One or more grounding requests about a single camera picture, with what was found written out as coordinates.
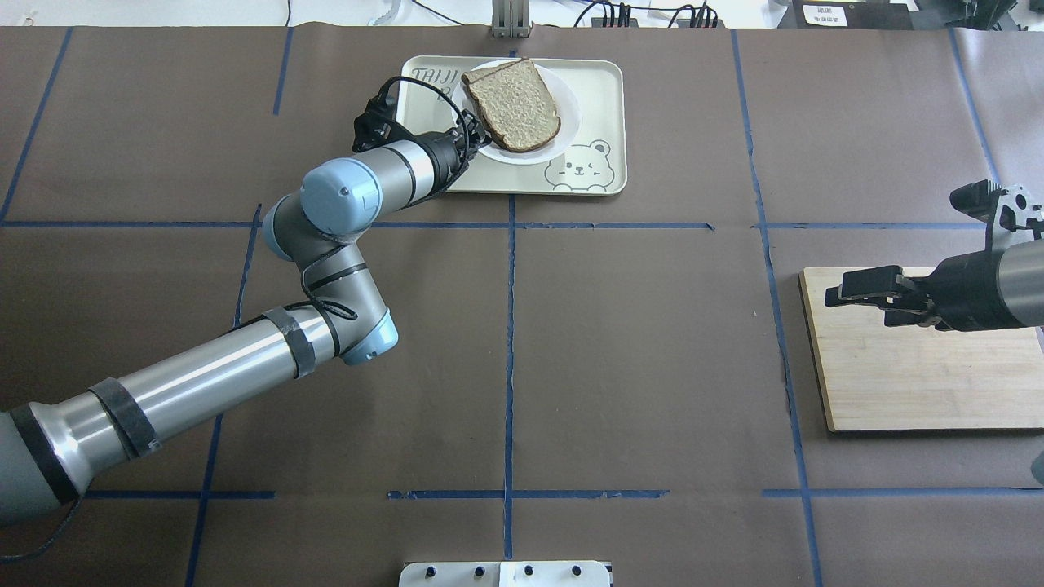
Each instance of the metal bracket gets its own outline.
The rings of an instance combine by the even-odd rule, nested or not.
[[[493,0],[493,37],[529,37],[529,0]]]
[[[1016,244],[1040,238],[1044,205],[1021,185],[1001,187],[982,180],[953,190],[950,205],[986,222],[986,250],[997,258]]]
[[[598,561],[410,563],[399,587],[612,587],[613,566]]]

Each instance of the whole wheat bread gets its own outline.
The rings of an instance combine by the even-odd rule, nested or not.
[[[493,140],[513,152],[536,150],[562,127],[554,98],[528,57],[460,76]]]

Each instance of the black tape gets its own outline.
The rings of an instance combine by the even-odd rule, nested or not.
[[[37,417],[32,414],[29,405],[18,406],[7,414],[10,415],[15,427],[18,428],[18,433],[22,436],[22,442],[29,449],[29,454],[37,462],[37,467],[40,468],[41,474],[44,475],[58,502],[68,503],[79,497],[79,491],[72,484],[72,479],[69,478],[69,474],[66,473],[57,455],[54,454],[54,448],[51,447],[47,435],[40,427],[40,422],[37,422]]]
[[[283,333],[283,338],[286,339],[286,344],[290,347],[290,356],[298,363],[298,373],[293,378],[301,379],[315,371],[315,349],[312,347],[311,342],[308,341],[308,337],[305,336],[305,331],[301,329],[301,325],[290,315],[290,312],[283,308],[272,308],[262,315],[270,320],[279,328],[279,331]]]
[[[403,156],[403,154],[399,152],[398,150],[394,148],[388,148],[386,146],[382,146],[381,148],[384,150],[390,150],[392,152],[396,154],[399,160],[402,161],[402,166],[405,167],[407,171],[409,171],[409,186],[410,186],[409,199],[406,202],[406,204],[408,205],[410,202],[413,202],[413,199],[417,198],[417,175],[413,173],[413,166],[410,165],[409,161],[406,160],[406,157]]]
[[[328,276],[324,277],[323,279],[321,279],[321,280],[318,280],[318,281],[316,281],[314,283],[309,283],[308,284],[308,289],[310,289],[312,291],[315,291],[316,289],[318,289],[319,287],[323,287],[324,285],[330,285],[331,283],[333,283],[333,282],[335,282],[337,280],[345,279],[346,277],[348,277],[348,276],[350,276],[352,274],[359,273],[359,272],[361,272],[362,269],[365,269],[365,268],[370,268],[370,267],[366,266],[365,263],[359,263],[357,265],[352,265],[352,266],[350,266],[350,267],[348,267],[346,269],[340,269],[339,272],[337,272],[337,273],[335,273],[333,275],[328,275]]]
[[[323,322],[327,323],[327,328],[330,329],[330,337],[333,338],[333,356],[340,356],[340,336],[337,335],[337,329],[333,325],[333,320],[330,319],[330,312],[318,304],[313,304],[311,307],[315,308],[315,311],[323,316]]]
[[[163,444],[156,438],[156,429],[142,412],[130,392],[110,377],[88,389],[101,402],[109,418],[116,426],[116,433],[123,443],[128,459],[138,459],[160,450]]]

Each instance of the table surface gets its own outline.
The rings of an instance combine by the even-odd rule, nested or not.
[[[5,408],[299,300],[258,212],[348,154],[416,54],[616,63],[631,169],[612,197],[389,217],[360,243],[394,352],[102,474],[0,583],[394,585],[409,561],[505,558],[612,561],[618,585],[1044,581],[1044,440],[829,433],[798,286],[979,249],[955,187],[1044,189],[1044,38],[614,34],[0,29]]]

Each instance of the bear illustration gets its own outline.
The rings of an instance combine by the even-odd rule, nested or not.
[[[606,193],[615,178],[609,164],[609,143],[600,139],[589,145],[569,145],[544,169],[544,179],[554,186],[554,191]]]

